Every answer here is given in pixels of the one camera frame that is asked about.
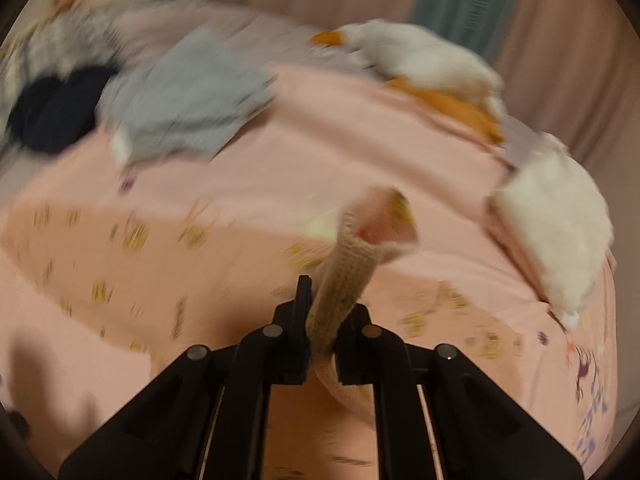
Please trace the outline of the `pink cartoon print garment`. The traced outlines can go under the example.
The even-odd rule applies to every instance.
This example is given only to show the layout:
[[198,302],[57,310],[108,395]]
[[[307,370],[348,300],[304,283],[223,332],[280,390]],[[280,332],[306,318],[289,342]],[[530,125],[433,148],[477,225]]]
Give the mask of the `pink cartoon print garment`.
[[397,188],[369,188],[346,206],[329,255],[311,274],[312,303],[306,319],[311,366],[328,393],[372,427],[372,389],[343,386],[334,364],[334,342],[376,269],[419,245],[416,222]]

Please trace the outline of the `pink floral bed sheet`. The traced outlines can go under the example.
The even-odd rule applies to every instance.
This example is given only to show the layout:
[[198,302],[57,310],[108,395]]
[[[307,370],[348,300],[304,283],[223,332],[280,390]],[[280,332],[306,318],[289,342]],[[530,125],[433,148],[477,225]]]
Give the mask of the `pink floral bed sheet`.
[[503,145],[378,82],[272,71],[274,102],[214,158],[122,170],[102,126],[11,207],[2,372],[46,471],[190,344],[265,324],[326,258],[343,208],[389,185],[420,245],[376,272],[372,318],[412,344],[456,344],[593,474],[615,418],[614,262],[563,330],[485,223]]

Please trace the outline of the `white fluffy folded cloth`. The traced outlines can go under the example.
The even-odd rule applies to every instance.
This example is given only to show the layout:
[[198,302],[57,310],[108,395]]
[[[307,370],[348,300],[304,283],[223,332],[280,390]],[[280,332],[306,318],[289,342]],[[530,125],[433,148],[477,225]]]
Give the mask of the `white fluffy folded cloth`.
[[487,227],[566,330],[576,330],[613,244],[608,203],[550,133],[487,200]]

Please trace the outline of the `grey folded garment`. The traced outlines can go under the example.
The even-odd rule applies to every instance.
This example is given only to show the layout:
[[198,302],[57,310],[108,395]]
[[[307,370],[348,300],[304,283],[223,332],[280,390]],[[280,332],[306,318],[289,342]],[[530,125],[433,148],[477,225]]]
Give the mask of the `grey folded garment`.
[[272,83],[203,26],[157,61],[112,78],[98,110],[120,166],[176,153],[213,158],[271,104]]

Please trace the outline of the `dark navy garment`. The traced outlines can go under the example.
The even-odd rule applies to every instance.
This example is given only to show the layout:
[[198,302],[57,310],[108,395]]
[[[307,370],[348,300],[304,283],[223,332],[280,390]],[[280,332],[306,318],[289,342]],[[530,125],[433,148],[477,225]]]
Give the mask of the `dark navy garment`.
[[65,77],[45,76],[28,84],[8,118],[8,133],[23,148],[57,155],[96,128],[96,106],[118,68],[93,65]]

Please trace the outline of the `white orange plush goose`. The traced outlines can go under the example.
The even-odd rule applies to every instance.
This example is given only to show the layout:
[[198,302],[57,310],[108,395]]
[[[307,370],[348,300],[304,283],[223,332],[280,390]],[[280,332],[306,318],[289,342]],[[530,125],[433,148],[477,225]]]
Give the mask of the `white orange plush goose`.
[[504,81],[475,52],[425,27],[380,18],[318,32],[310,42],[349,50],[390,87],[468,126],[484,143],[504,142]]

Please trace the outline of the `pink curtain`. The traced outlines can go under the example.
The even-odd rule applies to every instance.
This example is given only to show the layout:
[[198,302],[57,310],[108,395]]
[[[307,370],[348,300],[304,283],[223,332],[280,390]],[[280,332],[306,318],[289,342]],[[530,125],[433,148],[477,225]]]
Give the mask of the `pink curtain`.
[[[409,22],[416,0],[224,0],[333,27]],[[592,172],[620,243],[639,236],[639,36],[625,0],[515,0],[495,62],[510,114]]]

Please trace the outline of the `black white patterned garment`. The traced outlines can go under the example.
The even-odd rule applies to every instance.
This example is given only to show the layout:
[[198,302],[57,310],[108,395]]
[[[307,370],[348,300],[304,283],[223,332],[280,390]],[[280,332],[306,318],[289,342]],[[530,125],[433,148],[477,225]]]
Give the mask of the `black white patterned garment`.
[[120,62],[107,14],[70,11],[37,25],[1,51],[1,113],[9,114],[26,86],[40,77],[66,77],[78,68]]

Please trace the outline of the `teal curtain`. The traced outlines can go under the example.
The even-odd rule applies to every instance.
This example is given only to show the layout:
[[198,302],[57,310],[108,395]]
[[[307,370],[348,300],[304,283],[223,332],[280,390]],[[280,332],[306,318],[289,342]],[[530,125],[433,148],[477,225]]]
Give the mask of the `teal curtain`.
[[515,0],[416,0],[409,22],[495,62]]

